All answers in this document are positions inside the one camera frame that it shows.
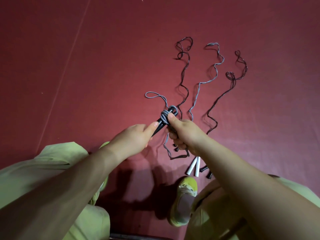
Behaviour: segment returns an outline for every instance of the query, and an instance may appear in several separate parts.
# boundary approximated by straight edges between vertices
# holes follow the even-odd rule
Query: shoe tongue
[[[179,188],[182,193],[189,193],[193,196],[197,196],[197,193],[193,190],[193,188],[189,184],[179,185]]]

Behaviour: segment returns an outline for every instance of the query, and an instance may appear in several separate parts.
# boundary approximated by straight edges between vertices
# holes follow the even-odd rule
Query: person
[[[171,113],[168,120],[174,129],[168,129],[174,144],[179,149],[188,147],[193,155],[201,157],[216,178],[199,195],[192,177],[179,183],[169,222],[177,227],[188,223],[185,239],[320,239],[320,200],[308,188],[263,173],[208,137],[190,120],[180,121]],[[83,225],[68,233],[110,172],[141,152],[157,126],[157,122],[133,125],[97,152],[75,160],[72,166],[28,192],[15,195],[0,210],[0,238],[108,239],[110,226],[103,222],[107,213],[101,209],[94,219],[100,217],[103,221],[86,225],[100,228],[99,236],[81,235],[88,231],[81,229]],[[35,158],[36,162],[44,163],[42,159],[46,157],[55,166],[72,164],[64,159],[68,156],[54,160],[55,150],[47,149],[46,156]],[[65,151],[64,155],[69,155],[72,150]],[[0,177],[12,172],[13,168],[0,172]]]

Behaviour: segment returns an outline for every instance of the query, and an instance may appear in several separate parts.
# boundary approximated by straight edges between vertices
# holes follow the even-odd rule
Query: skin
[[[208,137],[168,115],[170,138],[209,166],[262,239],[320,239],[320,209]],[[0,239],[62,239],[109,173],[141,152],[158,124],[134,125],[108,145],[0,210]]]

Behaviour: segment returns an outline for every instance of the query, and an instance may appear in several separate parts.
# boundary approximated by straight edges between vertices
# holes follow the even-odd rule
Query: black cord
[[[188,62],[187,62],[187,64],[186,64],[186,66],[182,69],[182,72],[181,72],[181,82],[180,82],[180,84],[179,84],[179,86],[185,88],[186,91],[187,91],[187,95],[186,95],[186,97],[184,98],[184,100],[183,100],[180,104],[177,105],[177,108],[179,109],[180,115],[181,115],[181,118],[180,118],[180,119],[182,119],[182,111],[181,111],[181,109],[180,109],[180,105],[182,105],[182,104],[187,100],[187,98],[188,98],[188,96],[189,96],[189,89],[182,84],[182,83],[183,83],[183,79],[184,79],[184,72],[185,72],[185,70],[188,68],[188,66],[189,66],[189,64],[190,64],[190,55],[189,55],[188,52],[185,52],[185,51],[183,50],[183,47],[182,47],[182,44],[181,44],[181,42],[184,41],[184,40],[189,40],[189,41],[190,41],[190,45],[186,48],[187,51],[190,51],[190,49],[191,49],[191,47],[192,47],[192,45],[193,45],[193,39],[192,39],[190,36],[184,37],[182,40],[180,40],[180,41],[178,41],[178,42],[176,43],[176,47],[177,47],[179,50],[181,50],[181,51],[178,53],[178,56],[177,56],[178,58],[176,58],[176,60],[181,60],[182,57],[183,57],[183,54],[186,54],[186,55],[188,56]]]
[[[227,94],[228,92],[230,92],[232,89],[234,89],[234,87],[236,86],[236,83],[237,83],[237,80],[241,80],[247,73],[248,71],[248,66],[247,66],[247,63],[246,61],[240,56],[240,51],[239,50],[236,50],[235,52],[235,55],[238,57],[236,62],[239,62],[239,63],[242,63],[245,65],[244,69],[242,70],[242,75],[238,78],[235,77],[235,74],[233,72],[226,72],[226,77],[227,79],[229,79],[231,81],[231,84],[230,84],[230,89],[225,91],[224,93],[222,93],[213,103],[213,105],[211,106],[211,108],[207,111],[207,117],[209,117],[210,119],[212,119],[216,125],[211,128],[210,130],[207,131],[207,135],[212,131],[214,130],[215,128],[217,128],[218,126],[218,121],[211,117],[209,115],[210,111],[216,106],[217,102],[219,101],[219,99],[221,99],[225,94]]]

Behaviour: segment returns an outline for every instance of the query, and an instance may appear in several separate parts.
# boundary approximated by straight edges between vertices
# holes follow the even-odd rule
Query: person's right hand
[[[200,146],[209,137],[191,120],[179,120],[172,113],[168,114],[170,125],[176,130],[173,132],[169,127],[169,137],[179,149],[188,150],[195,156],[200,156]]]

